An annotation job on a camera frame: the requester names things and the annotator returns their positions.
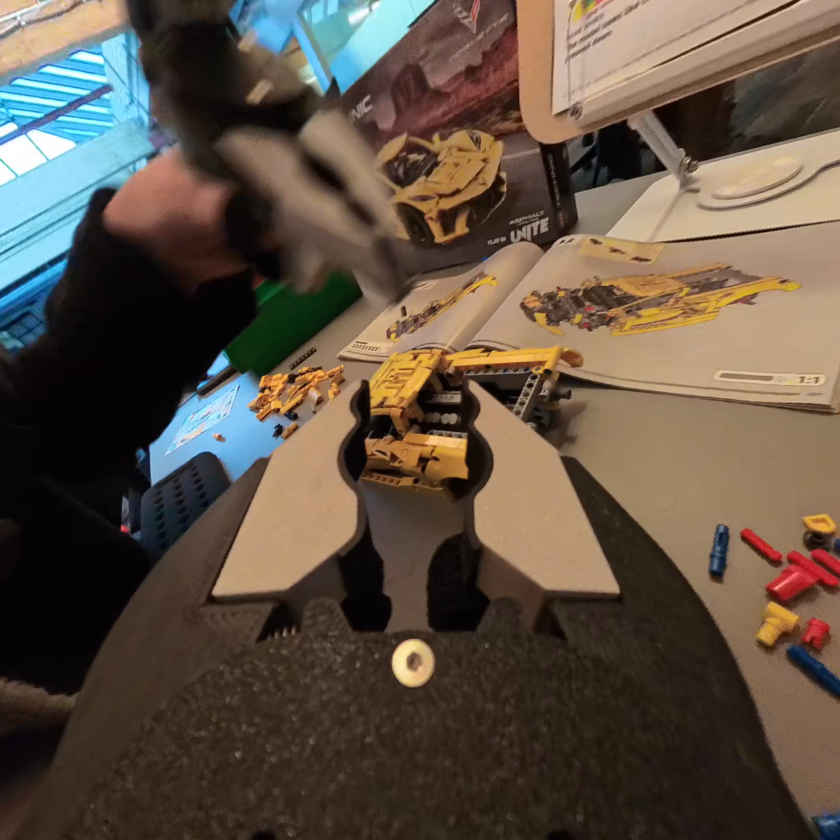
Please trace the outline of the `person's left forearm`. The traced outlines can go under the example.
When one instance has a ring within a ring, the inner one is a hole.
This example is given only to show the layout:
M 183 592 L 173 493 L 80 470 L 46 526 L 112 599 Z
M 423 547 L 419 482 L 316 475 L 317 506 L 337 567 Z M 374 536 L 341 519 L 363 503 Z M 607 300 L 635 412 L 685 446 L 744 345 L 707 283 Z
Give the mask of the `person's left forearm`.
M 186 291 L 107 231 L 113 189 L 96 191 L 45 306 L 45 331 L 2 351 L 1 477 L 99 480 L 134 466 L 186 387 L 256 317 L 253 273 L 213 269 Z

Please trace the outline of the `person's dark jacket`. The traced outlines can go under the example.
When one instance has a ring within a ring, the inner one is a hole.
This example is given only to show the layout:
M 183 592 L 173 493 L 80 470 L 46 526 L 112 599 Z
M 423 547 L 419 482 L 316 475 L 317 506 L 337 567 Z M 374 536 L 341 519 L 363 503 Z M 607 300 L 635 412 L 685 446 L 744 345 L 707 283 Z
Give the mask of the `person's dark jacket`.
M 37 476 L 2 492 L 2 740 L 68 718 L 151 569 L 129 535 Z

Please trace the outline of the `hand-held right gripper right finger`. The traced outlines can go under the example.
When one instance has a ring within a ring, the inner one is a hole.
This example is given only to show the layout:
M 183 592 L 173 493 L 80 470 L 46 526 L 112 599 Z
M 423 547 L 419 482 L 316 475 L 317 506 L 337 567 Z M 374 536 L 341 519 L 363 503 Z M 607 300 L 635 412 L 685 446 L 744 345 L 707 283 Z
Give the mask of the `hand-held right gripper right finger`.
M 472 632 L 508 599 L 528 630 L 561 634 L 554 603 L 614 601 L 620 586 L 558 450 L 480 385 L 462 395 L 464 525 L 430 561 L 427 623 Z

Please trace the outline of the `pile of yellow brick pieces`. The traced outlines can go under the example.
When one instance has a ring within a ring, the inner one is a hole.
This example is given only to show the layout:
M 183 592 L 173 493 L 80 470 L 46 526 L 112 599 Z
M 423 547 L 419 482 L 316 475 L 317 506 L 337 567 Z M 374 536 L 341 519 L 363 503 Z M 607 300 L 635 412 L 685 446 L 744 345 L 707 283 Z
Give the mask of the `pile of yellow brick pieces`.
M 287 374 L 263 375 L 248 409 L 261 423 L 269 417 L 284 417 L 272 436 L 286 440 L 299 428 L 299 409 L 309 405 L 315 411 L 340 394 L 343 373 L 344 364 L 339 364 L 331 369 L 305 366 Z

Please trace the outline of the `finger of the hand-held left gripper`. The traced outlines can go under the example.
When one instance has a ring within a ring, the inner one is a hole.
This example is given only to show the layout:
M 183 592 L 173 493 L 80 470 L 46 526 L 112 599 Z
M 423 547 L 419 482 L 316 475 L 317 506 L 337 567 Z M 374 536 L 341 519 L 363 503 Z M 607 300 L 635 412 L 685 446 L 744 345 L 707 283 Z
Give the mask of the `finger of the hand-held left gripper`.
M 224 133 L 218 156 L 238 181 L 226 211 L 232 244 L 261 276 L 296 292 L 331 270 L 356 270 L 356 223 L 347 196 L 281 133 Z
M 341 111 L 321 110 L 301 128 L 297 149 L 318 254 L 353 272 L 364 293 L 404 299 L 411 273 L 395 243 L 395 210 L 360 133 Z

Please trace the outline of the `person's left hand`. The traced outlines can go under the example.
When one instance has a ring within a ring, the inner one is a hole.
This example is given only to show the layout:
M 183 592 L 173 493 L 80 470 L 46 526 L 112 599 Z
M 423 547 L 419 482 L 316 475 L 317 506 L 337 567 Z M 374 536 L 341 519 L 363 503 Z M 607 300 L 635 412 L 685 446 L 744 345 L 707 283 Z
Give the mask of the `person's left hand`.
M 102 212 L 114 237 L 141 249 L 186 292 L 248 269 L 229 243 L 235 185 L 202 172 L 176 145 L 133 174 Z

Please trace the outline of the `toy car set box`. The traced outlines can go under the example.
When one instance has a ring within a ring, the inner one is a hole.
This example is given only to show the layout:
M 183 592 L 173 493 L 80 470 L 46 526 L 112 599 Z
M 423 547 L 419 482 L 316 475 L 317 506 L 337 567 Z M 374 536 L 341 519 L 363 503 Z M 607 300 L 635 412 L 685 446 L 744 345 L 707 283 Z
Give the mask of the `toy car set box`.
M 411 274 L 551 245 L 578 221 L 564 143 L 526 130 L 514 2 L 436 2 L 341 96 Z

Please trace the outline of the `pile of small coloured pins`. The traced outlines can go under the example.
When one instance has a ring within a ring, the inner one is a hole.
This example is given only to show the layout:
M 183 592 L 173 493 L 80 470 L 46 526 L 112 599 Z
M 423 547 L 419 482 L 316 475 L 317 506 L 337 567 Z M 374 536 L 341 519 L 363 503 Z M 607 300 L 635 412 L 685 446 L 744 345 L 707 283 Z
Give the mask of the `pile of small coloured pins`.
M 713 518 L 702 532 L 703 597 L 762 703 L 838 704 L 838 554 L 753 519 Z

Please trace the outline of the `sticker sheet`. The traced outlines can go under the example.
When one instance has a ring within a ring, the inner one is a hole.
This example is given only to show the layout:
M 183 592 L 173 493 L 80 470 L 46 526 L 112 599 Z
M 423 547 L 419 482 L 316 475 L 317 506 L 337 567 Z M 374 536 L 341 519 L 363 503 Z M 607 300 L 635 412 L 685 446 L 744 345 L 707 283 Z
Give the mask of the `sticker sheet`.
M 223 394 L 216 396 L 210 402 L 206 402 L 186 415 L 177 428 L 170 445 L 165 450 L 165 454 L 174 453 L 178 448 L 225 420 L 235 407 L 238 391 L 239 385 L 233 385 Z

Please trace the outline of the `yellow brick car model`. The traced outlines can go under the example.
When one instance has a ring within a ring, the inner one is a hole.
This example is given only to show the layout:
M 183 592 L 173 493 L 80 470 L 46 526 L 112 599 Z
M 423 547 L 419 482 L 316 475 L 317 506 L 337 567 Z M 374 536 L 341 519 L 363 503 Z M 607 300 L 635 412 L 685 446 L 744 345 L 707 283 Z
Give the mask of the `yellow brick car model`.
M 362 481 L 459 499 L 469 486 L 467 386 L 476 385 L 538 434 L 568 397 L 559 388 L 583 355 L 548 346 L 521 350 L 411 350 L 386 360 L 369 381 L 370 422 Z

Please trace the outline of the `printed instruction sheet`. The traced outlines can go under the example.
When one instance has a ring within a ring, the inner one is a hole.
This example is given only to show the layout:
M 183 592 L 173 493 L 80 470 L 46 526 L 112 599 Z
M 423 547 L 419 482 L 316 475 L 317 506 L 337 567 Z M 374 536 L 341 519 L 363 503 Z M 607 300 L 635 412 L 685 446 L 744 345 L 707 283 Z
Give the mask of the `printed instruction sheet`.
M 816 10 L 814 2 L 556 1 L 553 114 L 788 8 L 795 18 Z

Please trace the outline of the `green storage bin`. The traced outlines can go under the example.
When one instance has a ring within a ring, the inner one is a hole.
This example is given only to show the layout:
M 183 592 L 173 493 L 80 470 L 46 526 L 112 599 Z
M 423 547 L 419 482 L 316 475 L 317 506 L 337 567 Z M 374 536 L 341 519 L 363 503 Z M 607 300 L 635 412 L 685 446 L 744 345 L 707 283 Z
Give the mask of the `green storage bin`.
M 255 320 L 226 348 L 227 362 L 240 374 L 267 374 L 361 297 L 346 272 L 332 272 L 321 290 L 309 293 L 266 280 L 255 289 Z

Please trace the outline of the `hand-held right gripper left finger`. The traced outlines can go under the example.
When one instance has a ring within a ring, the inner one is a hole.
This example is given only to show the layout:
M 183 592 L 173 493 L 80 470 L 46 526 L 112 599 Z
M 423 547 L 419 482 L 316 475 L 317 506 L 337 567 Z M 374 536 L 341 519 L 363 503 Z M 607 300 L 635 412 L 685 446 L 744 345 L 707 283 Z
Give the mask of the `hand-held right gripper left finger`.
M 353 630 L 386 629 L 392 602 L 360 488 L 370 420 L 369 384 L 355 381 L 273 452 L 214 583 L 215 602 L 273 602 L 299 623 L 324 597 Z

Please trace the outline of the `instruction booklet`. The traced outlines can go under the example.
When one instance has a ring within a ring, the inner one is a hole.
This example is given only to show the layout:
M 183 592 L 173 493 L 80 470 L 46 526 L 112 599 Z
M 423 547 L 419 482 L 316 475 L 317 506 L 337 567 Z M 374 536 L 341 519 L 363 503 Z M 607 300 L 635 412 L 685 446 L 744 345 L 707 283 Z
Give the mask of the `instruction booklet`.
M 560 346 L 560 368 L 636 392 L 838 413 L 838 222 L 646 244 L 502 247 L 422 280 L 339 353 Z

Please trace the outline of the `white document stand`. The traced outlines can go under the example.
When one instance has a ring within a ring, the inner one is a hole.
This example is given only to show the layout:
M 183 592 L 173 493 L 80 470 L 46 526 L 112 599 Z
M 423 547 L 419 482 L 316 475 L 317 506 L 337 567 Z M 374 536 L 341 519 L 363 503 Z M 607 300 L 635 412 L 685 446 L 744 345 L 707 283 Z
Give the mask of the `white document stand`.
M 839 4 L 788 8 L 553 114 L 553 4 L 516 2 L 521 112 L 544 144 L 625 121 L 665 166 L 608 232 L 640 242 L 677 242 L 838 220 L 838 131 L 706 163 L 670 137 L 655 109 L 825 47 L 839 36 Z

